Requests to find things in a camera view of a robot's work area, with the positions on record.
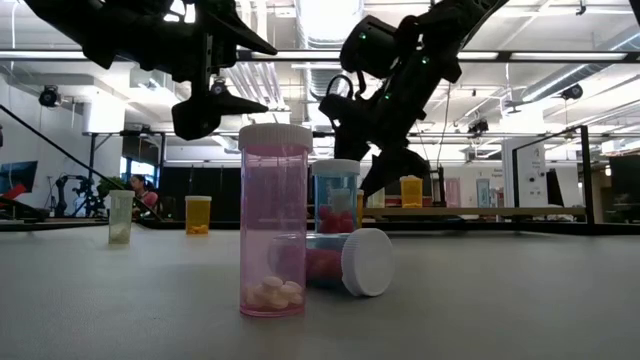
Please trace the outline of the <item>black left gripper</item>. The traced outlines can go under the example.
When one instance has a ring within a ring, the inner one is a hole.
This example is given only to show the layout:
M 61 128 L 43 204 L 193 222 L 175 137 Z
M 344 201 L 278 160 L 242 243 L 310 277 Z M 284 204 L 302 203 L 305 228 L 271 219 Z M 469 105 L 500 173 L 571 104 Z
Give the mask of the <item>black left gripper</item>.
M 143 68 L 159 66 L 168 70 L 176 82 L 191 83 L 191 98 L 172 107 L 175 134 L 183 140 L 203 138 L 214 132 L 223 116 L 265 113 L 268 107 L 231 95 L 209 93 L 212 36 L 207 30 L 208 1 L 183 1 L 186 10 L 193 6 L 194 22 L 187 23 L 171 12 L 172 1 L 127 0 L 124 5 L 136 16 L 135 29 L 151 51 L 143 56 Z M 278 51 L 255 33 L 234 9 L 212 14 L 220 31 L 237 45 L 266 55 Z

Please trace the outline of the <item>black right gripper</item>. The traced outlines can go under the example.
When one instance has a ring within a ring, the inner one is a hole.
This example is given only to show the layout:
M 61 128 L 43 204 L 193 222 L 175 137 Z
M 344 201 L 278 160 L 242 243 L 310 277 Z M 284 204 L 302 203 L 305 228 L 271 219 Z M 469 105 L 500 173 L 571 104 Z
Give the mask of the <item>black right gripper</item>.
M 409 149 L 407 139 L 417 120 L 424 120 L 424 99 L 333 99 L 334 157 L 360 161 L 375 145 L 378 156 L 360 189 L 371 196 L 403 176 L 423 178 L 430 164 Z

